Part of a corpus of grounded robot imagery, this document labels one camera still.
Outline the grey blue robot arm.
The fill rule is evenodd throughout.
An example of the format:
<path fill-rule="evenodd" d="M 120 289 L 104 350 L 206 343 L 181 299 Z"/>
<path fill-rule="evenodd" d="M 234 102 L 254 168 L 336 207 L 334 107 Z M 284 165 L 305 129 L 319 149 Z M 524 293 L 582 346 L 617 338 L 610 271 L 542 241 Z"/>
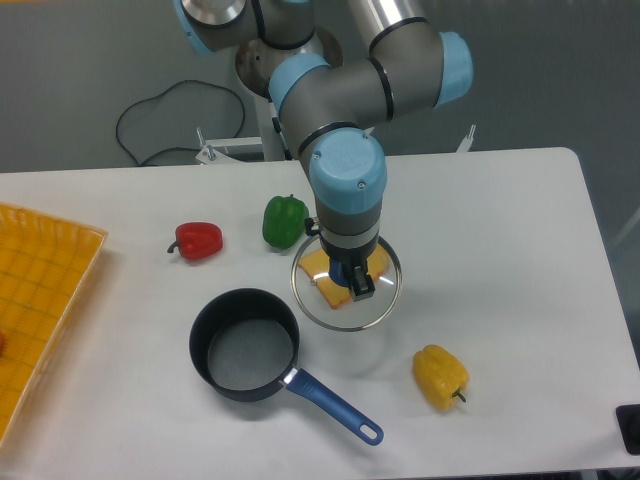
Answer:
<path fill-rule="evenodd" d="M 365 59 L 332 66 L 309 1 L 178 1 L 192 47 L 259 46 L 266 96 L 314 194 L 330 278 L 354 300 L 375 291 L 368 259 L 378 245 L 387 181 L 372 127 L 464 96 L 473 81 L 465 40 L 435 30 L 415 1 L 353 1 Z"/>

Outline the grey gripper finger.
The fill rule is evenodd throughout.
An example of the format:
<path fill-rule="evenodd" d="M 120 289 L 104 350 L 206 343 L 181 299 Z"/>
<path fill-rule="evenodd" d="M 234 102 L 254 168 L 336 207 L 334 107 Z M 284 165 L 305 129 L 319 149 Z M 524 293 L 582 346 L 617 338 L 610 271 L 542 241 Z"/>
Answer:
<path fill-rule="evenodd" d="M 354 267 L 349 276 L 349 290 L 354 302 L 374 295 L 374 281 L 361 266 Z"/>

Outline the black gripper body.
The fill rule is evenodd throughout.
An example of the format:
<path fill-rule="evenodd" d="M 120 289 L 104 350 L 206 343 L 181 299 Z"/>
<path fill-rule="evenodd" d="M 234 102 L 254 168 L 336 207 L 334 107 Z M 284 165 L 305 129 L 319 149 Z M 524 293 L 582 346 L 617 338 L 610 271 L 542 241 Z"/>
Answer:
<path fill-rule="evenodd" d="M 364 273 L 368 273 L 368 258 L 378 245 L 378 237 L 375 236 L 362 245 L 349 244 L 347 247 L 343 247 L 329 237 L 322 236 L 321 244 L 327 255 L 337 261 L 345 272 L 352 272 L 356 268 L 360 268 Z"/>

